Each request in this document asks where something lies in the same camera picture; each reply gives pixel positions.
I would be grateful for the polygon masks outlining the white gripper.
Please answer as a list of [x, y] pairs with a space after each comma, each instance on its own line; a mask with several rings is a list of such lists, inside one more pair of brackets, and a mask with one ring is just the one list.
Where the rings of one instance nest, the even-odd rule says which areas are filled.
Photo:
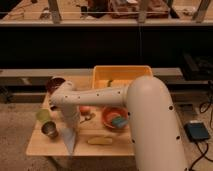
[[78, 129], [80, 122], [80, 111], [77, 106], [65, 106], [61, 109], [63, 120], [67, 127], [73, 130]]

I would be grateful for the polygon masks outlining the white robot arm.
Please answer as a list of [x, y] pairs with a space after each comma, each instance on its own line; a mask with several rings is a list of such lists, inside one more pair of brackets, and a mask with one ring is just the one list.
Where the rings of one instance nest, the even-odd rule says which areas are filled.
[[137, 170], [188, 171], [175, 108], [160, 79], [140, 76], [126, 86], [86, 91], [75, 91], [66, 81], [50, 101], [71, 121], [78, 105], [125, 107]]

